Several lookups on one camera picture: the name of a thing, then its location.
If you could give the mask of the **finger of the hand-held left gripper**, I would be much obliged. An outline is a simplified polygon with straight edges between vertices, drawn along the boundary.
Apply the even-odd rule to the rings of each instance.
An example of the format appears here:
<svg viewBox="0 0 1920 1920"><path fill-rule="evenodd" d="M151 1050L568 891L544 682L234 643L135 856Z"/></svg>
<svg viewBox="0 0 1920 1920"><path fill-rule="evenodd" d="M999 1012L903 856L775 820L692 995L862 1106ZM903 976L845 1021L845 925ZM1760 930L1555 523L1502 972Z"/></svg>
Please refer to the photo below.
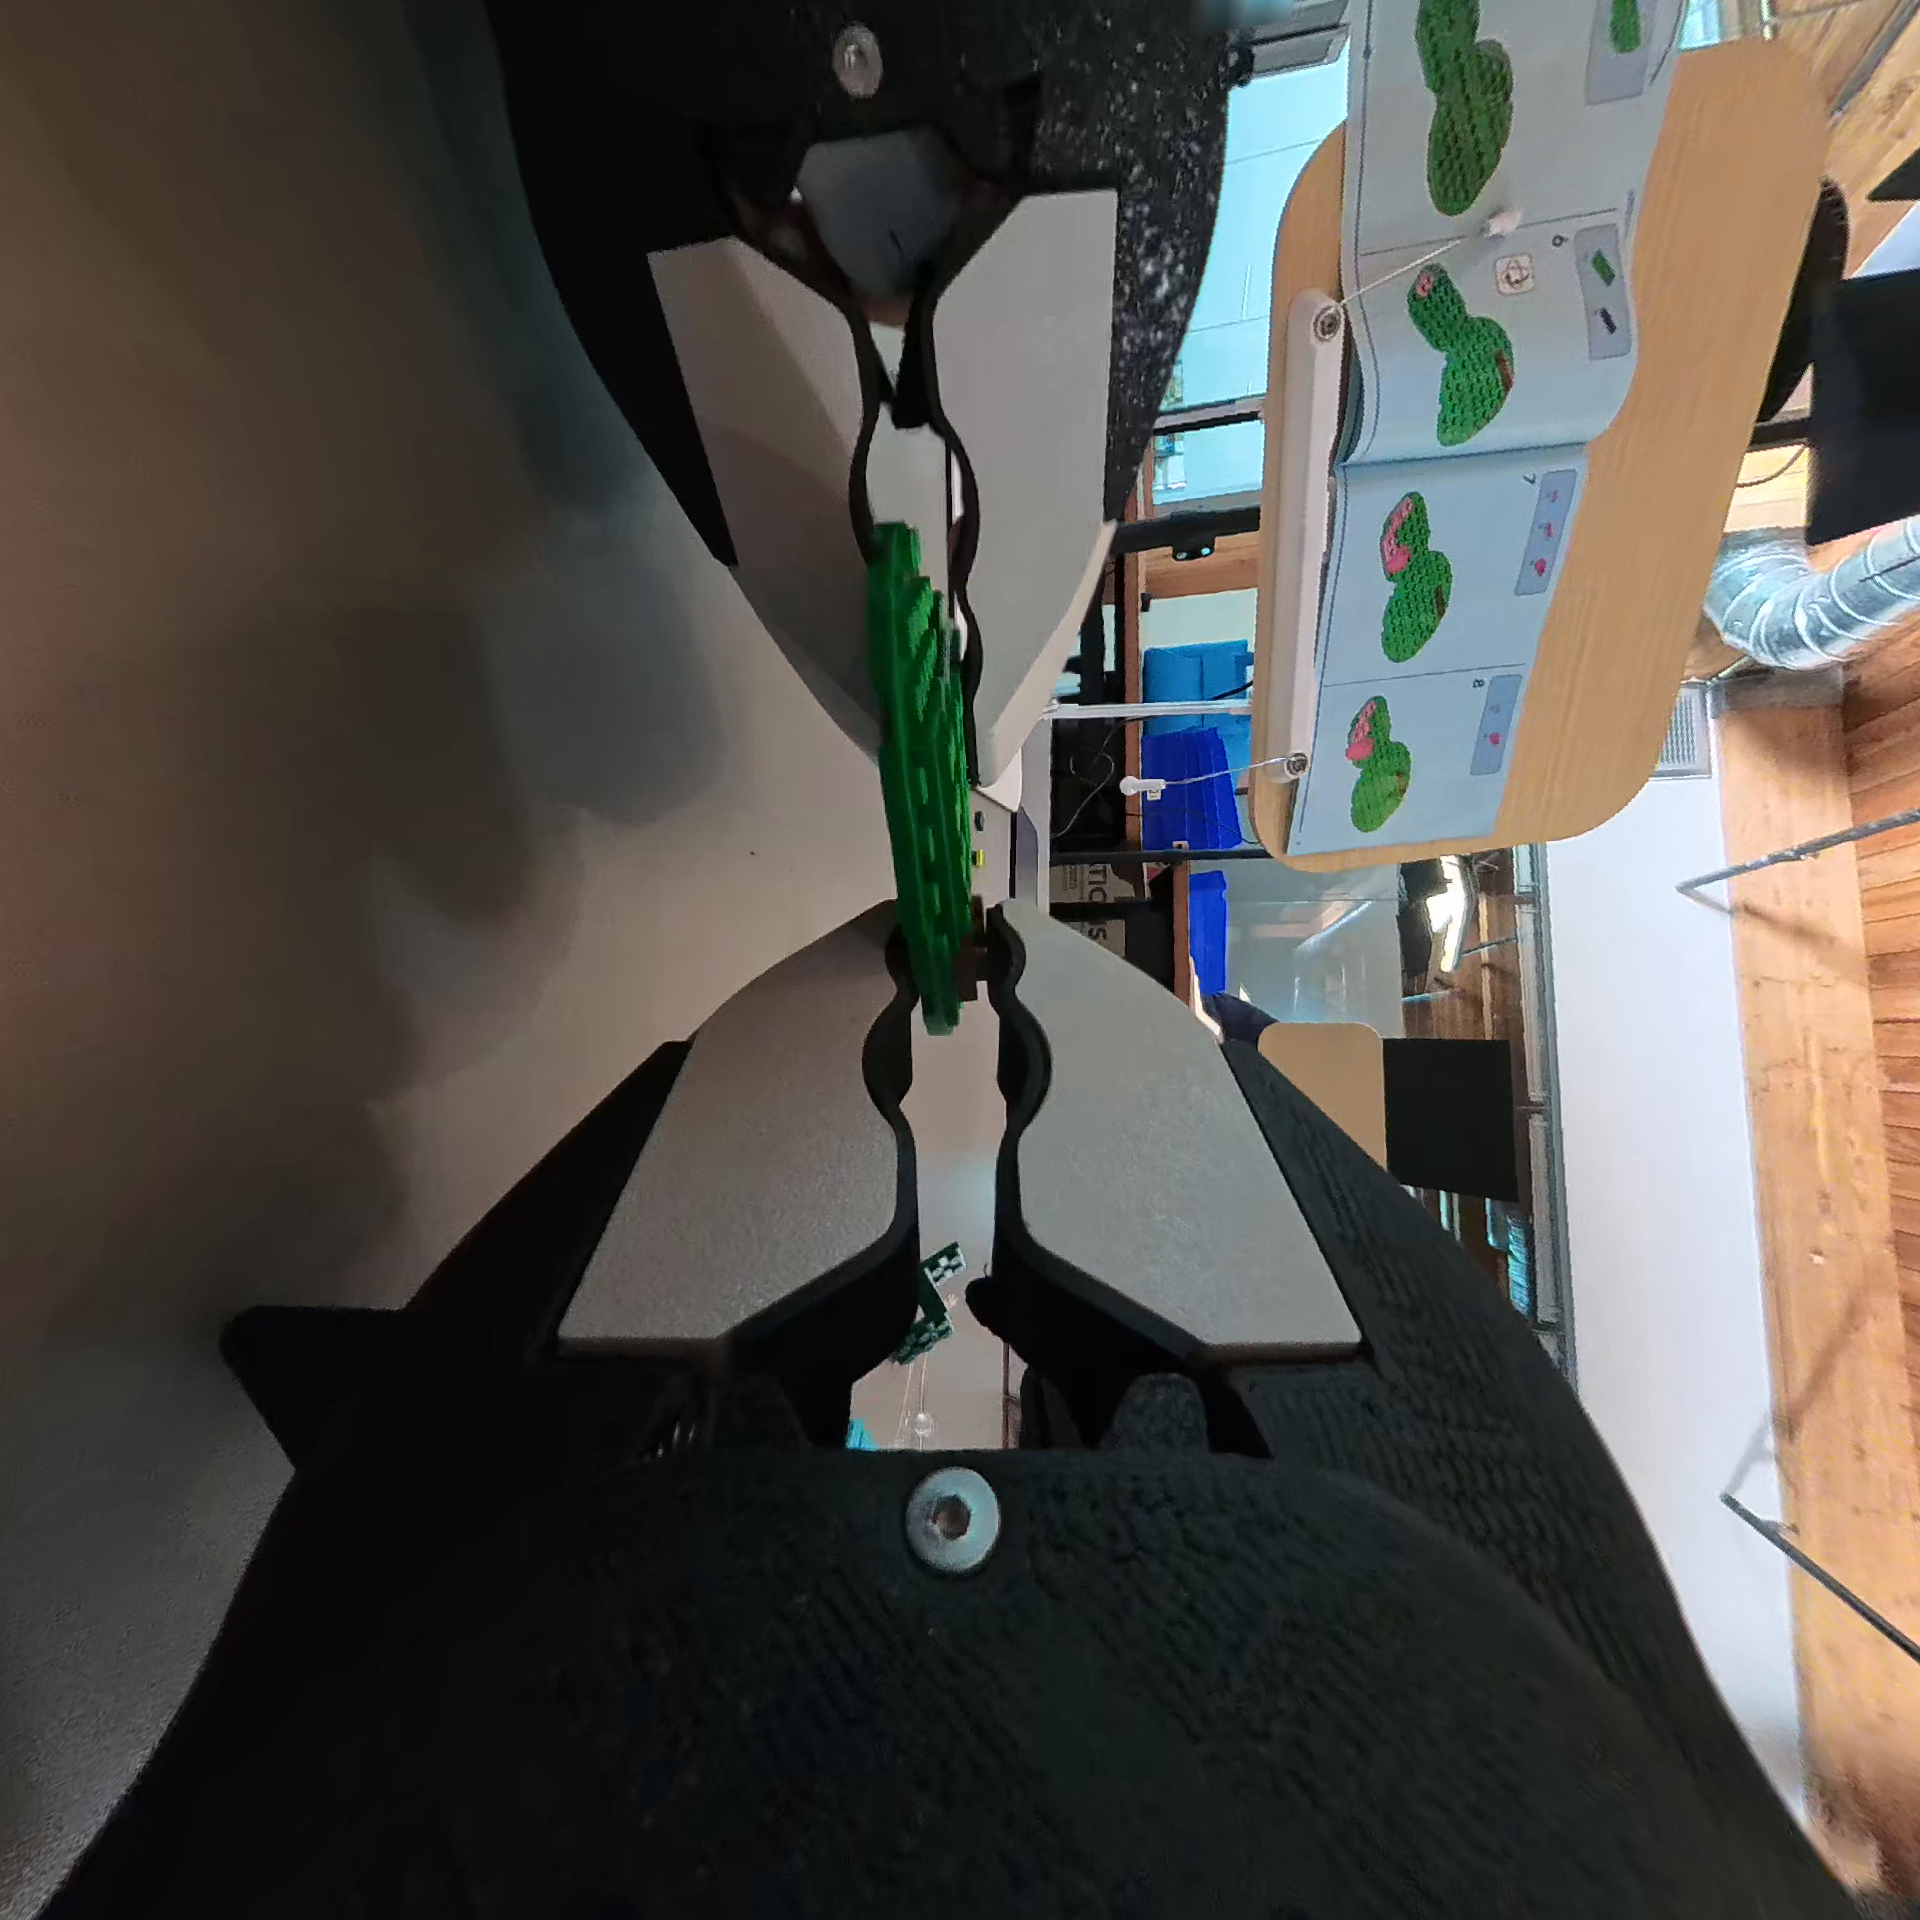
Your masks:
<svg viewBox="0 0 1920 1920"><path fill-rule="evenodd" d="M877 754L854 454L877 422L860 308L743 239L646 258L733 587L839 734Z"/></svg>
<svg viewBox="0 0 1920 1920"><path fill-rule="evenodd" d="M1107 511L1115 192L1017 200L918 314L955 457L954 596L973 664L973 785L1040 721L1115 520Z"/></svg>

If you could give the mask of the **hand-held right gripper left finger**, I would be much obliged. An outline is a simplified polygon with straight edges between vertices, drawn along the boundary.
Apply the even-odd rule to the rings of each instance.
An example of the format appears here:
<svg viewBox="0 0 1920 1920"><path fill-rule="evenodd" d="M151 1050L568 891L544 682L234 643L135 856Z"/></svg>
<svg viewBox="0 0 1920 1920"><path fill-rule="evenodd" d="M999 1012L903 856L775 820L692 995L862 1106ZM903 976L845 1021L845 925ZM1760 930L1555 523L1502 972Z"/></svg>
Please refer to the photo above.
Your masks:
<svg viewBox="0 0 1920 1920"><path fill-rule="evenodd" d="M581 1351L877 1363L918 1314L918 995L870 906L696 1032L560 1315Z"/></svg>

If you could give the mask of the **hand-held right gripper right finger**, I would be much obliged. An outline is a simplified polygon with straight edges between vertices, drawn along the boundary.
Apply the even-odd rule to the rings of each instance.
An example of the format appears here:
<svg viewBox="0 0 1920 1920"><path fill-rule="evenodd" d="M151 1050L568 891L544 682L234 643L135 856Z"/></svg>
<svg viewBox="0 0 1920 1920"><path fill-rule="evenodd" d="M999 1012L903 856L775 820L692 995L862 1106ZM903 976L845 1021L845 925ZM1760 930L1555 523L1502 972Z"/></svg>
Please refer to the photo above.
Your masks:
<svg viewBox="0 0 1920 1920"><path fill-rule="evenodd" d="M1357 1323L1225 1050L1049 911L989 911L1005 1131L997 1285L1177 1363L1347 1359Z"/></svg>

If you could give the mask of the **dark green lego plate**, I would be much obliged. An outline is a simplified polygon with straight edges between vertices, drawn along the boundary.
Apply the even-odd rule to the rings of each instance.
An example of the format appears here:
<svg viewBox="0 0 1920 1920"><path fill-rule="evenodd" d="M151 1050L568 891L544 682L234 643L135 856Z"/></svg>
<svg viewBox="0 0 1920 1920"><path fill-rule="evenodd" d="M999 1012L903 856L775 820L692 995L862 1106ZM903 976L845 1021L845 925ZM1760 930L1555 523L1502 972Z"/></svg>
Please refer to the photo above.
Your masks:
<svg viewBox="0 0 1920 1920"><path fill-rule="evenodd" d="M964 951L976 927L964 636L909 523L876 527L866 621L899 930L923 1029L947 1039L964 1015Z"/></svg>

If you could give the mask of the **lego instruction booklet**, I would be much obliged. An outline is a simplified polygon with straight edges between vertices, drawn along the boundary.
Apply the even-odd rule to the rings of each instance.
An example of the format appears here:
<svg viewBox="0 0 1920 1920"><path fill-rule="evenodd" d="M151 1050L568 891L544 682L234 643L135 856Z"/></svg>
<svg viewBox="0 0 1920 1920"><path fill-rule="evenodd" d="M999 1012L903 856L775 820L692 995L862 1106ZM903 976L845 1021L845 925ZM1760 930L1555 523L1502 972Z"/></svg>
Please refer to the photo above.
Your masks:
<svg viewBox="0 0 1920 1920"><path fill-rule="evenodd" d="M1680 5L1363 5L1315 716L1288 856L1494 826L1547 611L1645 336L1637 226Z"/></svg>

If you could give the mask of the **small wooden board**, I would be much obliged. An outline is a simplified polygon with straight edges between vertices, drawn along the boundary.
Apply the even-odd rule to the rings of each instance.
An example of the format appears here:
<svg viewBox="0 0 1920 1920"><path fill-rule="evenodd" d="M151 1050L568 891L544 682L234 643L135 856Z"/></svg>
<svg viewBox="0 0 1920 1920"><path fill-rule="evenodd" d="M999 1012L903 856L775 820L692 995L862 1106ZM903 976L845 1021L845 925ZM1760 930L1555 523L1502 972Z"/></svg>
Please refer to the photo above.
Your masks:
<svg viewBox="0 0 1920 1920"><path fill-rule="evenodd" d="M1356 1146L1389 1166L1384 1039L1363 1021L1269 1021L1256 1053Z"/></svg>

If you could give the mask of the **black monitor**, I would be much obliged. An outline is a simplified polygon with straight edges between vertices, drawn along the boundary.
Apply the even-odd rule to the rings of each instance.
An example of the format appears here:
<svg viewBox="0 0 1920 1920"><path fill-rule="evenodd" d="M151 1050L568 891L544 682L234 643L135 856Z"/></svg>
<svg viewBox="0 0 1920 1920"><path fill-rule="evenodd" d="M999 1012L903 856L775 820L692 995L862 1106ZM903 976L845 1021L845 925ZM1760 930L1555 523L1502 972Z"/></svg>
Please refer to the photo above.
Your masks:
<svg viewBox="0 0 1920 1920"><path fill-rule="evenodd" d="M1405 1190L1519 1204L1512 1045L1384 1039L1384 1168Z"/></svg>

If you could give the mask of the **cardboard box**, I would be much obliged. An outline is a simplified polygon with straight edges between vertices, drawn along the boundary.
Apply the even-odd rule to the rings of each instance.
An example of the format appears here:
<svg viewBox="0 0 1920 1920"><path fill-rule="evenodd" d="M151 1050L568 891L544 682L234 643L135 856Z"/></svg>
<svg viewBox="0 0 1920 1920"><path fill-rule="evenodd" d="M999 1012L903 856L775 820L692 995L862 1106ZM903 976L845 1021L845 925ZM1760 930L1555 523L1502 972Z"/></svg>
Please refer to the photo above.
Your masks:
<svg viewBox="0 0 1920 1920"><path fill-rule="evenodd" d="M1046 880L1049 911L1070 930L1153 969L1163 947L1163 902L1153 896L1153 870L1138 860L1066 860Z"/></svg>

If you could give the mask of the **blue storage bins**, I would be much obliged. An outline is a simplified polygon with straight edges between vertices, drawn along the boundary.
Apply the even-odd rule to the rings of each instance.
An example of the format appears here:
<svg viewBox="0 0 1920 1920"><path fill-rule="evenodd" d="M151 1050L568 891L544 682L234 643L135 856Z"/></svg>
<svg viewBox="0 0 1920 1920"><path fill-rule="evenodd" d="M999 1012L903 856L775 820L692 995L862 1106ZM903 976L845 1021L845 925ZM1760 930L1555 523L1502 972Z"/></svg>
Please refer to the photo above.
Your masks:
<svg viewBox="0 0 1920 1920"><path fill-rule="evenodd" d="M1193 716L1143 721L1138 836L1145 852L1235 852L1248 844L1242 781L1250 767L1250 720L1229 713L1250 695L1255 658L1244 639L1145 646L1143 695L1153 706L1193 706ZM1187 988L1193 995L1229 990L1229 872L1185 861Z"/></svg>

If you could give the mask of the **wooden booklet stand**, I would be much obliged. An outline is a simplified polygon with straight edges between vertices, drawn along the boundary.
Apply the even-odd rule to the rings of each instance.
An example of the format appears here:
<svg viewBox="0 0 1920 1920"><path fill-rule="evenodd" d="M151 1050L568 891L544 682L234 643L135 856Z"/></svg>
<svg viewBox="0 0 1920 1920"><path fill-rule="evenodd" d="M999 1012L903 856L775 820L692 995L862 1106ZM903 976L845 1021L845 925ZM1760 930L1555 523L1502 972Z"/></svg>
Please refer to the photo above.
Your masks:
<svg viewBox="0 0 1920 1920"><path fill-rule="evenodd" d="M1668 732L1706 573L1760 412L1828 148L1828 103L1790 41L1679 55L1633 231L1640 371L1598 439L1508 785L1484 831L1288 852L1294 787L1255 774L1266 856L1343 872L1563 844L1614 820Z"/></svg>

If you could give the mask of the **black ceiling pipe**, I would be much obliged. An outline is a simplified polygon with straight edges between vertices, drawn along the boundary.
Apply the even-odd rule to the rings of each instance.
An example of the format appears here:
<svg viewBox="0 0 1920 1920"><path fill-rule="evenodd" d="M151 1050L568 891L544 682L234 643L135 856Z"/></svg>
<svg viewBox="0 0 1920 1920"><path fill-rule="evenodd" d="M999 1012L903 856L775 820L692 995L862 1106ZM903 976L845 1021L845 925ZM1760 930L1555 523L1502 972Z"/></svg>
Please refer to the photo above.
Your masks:
<svg viewBox="0 0 1920 1920"><path fill-rule="evenodd" d="M1802 867L1802 861L1812 861L1812 860L1818 860L1826 852L1837 852L1846 847L1860 847L1860 844L1874 844L1874 841L1882 841L1888 834L1912 831L1918 820L1920 820L1920 811L1918 807L1904 807L1904 811L1883 815L1883 818L1878 818L1872 822L1854 822L1847 831L1833 831L1833 834L1823 834L1823 836L1809 836L1809 841L1793 844L1793 847L1784 847L1775 852L1763 852L1763 856L1744 860L1736 867L1721 867L1721 870L1710 870L1703 876L1692 876L1692 880L1679 883L1674 891L1680 897L1697 897L1706 890L1729 886L1729 883L1748 880L1748 876L1763 876L1763 872L1784 870L1784 867Z"/></svg>
<svg viewBox="0 0 1920 1920"><path fill-rule="evenodd" d="M1854 1619L1860 1619L1872 1632L1878 1632L1889 1651L1906 1656L1918 1666L1918 1639L1888 1619L1869 1598L1847 1588L1836 1572L1814 1562L1793 1535L1793 1528L1780 1518L1766 1518L1763 1511L1751 1510L1732 1491L1716 1492L1716 1501L1744 1522L1756 1538L1775 1547L1802 1577L1809 1577L1823 1595L1836 1598Z"/></svg>

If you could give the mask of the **black panel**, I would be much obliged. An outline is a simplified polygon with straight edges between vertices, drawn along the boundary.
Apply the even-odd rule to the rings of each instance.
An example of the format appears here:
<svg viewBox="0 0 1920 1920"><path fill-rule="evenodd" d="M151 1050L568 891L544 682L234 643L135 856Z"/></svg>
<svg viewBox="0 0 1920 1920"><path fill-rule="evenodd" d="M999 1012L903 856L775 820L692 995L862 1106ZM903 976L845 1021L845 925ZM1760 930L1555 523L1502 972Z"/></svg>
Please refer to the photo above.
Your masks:
<svg viewBox="0 0 1920 1920"><path fill-rule="evenodd" d="M1918 516L1918 273L1846 279L1812 319L1805 538Z"/></svg>

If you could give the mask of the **silver ventilation duct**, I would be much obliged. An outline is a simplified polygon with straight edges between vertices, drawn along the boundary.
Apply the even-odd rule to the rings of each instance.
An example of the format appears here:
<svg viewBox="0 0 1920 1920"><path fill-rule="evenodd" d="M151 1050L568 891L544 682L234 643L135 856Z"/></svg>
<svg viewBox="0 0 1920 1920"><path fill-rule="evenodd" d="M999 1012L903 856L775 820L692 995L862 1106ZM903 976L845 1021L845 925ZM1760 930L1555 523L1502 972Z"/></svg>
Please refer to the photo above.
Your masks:
<svg viewBox="0 0 1920 1920"><path fill-rule="evenodd" d="M1703 593L1715 636L1763 671L1814 673L1918 621L1918 516L1872 531L1833 570L1790 531L1716 545Z"/></svg>

